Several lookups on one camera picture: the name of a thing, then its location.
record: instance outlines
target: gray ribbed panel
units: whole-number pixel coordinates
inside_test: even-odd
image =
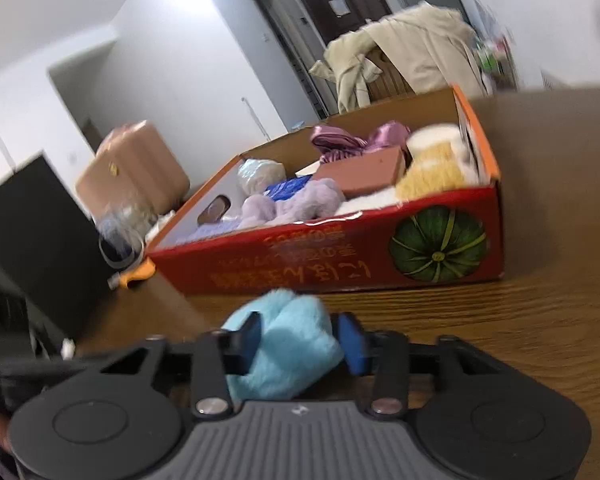
[[[302,415],[292,410],[308,408]],[[151,480],[449,480],[404,427],[353,402],[247,402],[234,418],[196,427]]]

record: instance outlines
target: pink suitcase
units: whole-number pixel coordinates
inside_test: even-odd
[[[189,178],[155,127],[147,121],[114,129],[75,190],[94,218],[136,204],[156,214],[180,205]]]

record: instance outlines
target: green object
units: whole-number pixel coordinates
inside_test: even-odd
[[[488,248],[482,222],[444,205],[405,218],[389,242],[396,269],[408,278],[430,283],[451,282],[472,274]]]

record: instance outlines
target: person's hand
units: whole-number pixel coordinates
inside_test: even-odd
[[[10,421],[11,417],[0,413],[0,447],[8,453],[11,452],[11,444],[7,437]]]

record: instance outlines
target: beige jacket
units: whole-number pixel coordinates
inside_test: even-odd
[[[455,9],[422,2],[331,41],[310,73],[336,83],[340,112],[369,104],[366,83],[381,70],[365,58],[376,45],[417,93],[457,84],[469,97],[486,94],[469,44],[474,30]]]

